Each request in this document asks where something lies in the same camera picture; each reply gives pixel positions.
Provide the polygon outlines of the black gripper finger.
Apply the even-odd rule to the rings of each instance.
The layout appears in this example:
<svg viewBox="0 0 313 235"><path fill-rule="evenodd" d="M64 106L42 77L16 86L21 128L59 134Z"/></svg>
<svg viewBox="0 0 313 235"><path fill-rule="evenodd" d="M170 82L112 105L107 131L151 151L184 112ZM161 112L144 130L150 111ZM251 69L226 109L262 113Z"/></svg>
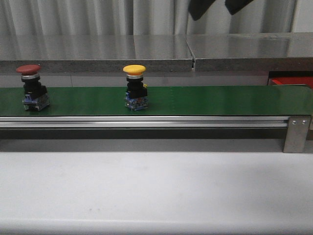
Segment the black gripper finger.
<svg viewBox="0 0 313 235"><path fill-rule="evenodd" d="M225 6L231 15L235 15L253 0L225 0Z"/></svg>
<svg viewBox="0 0 313 235"><path fill-rule="evenodd" d="M215 0L190 0L188 12L194 21L199 20Z"/></svg>

